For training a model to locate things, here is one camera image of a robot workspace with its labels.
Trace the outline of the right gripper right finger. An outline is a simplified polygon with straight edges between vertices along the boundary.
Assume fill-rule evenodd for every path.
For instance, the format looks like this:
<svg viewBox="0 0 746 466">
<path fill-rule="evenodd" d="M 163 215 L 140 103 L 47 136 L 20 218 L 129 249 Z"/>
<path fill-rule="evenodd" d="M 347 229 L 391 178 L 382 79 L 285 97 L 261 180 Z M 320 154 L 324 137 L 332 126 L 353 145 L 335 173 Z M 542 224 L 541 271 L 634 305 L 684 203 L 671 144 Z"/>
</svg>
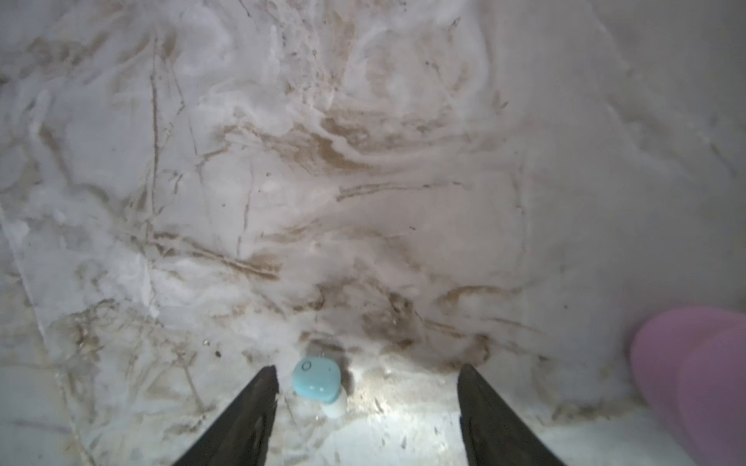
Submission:
<svg viewBox="0 0 746 466">
<path fill-rule="evenodd" d="M 470 364 L 457 382 L 460 431 L 470 466 L 563 466 Z"/>
</svg>

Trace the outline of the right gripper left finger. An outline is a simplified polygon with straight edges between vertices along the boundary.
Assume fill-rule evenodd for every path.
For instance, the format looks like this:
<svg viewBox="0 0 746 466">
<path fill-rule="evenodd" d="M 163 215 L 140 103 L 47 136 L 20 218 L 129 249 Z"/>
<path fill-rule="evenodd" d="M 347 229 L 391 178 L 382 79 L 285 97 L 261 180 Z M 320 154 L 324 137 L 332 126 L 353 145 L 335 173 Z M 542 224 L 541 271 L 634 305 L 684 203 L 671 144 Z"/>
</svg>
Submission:
<svg viewBox="0 0 746 466">
<path fill-rule="evenodd" d="M 175 466 L 264 466 L 278 394 L 276 367 L 263 367 Z"/>
</svg>

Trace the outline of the pale blue earbud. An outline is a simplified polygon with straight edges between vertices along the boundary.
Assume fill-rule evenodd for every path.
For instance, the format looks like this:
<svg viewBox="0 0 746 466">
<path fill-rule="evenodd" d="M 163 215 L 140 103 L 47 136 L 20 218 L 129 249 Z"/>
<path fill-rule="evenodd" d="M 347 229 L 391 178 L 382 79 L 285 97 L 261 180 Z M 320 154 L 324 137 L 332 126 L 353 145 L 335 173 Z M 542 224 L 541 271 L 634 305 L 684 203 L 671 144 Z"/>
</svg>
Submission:
<svg viewBox="0 0 746 466">
<path fill-rule="evenodd" d="M 305 357 L 293 369 L 291 384 L 302 398 L 317 402 L 330 419 L 347 413 L 347 391 L 338 363 L 326 357 Z"/>
</svg>

